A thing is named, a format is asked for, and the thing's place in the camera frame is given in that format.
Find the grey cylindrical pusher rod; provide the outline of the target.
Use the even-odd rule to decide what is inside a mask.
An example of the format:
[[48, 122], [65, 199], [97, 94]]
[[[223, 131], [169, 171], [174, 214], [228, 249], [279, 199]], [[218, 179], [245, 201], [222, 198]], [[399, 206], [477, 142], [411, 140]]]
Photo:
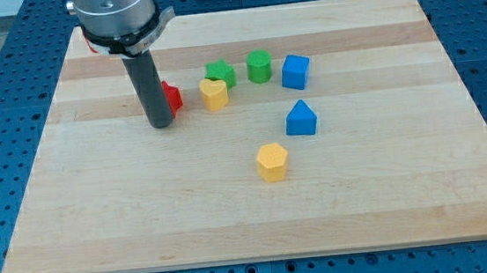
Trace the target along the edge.
[[173, 113], [151, 52], [146, 51], [137, 57], [124, 59], [123, 65], [150, 125], [154, 129], [166, 128], [173, 122]]

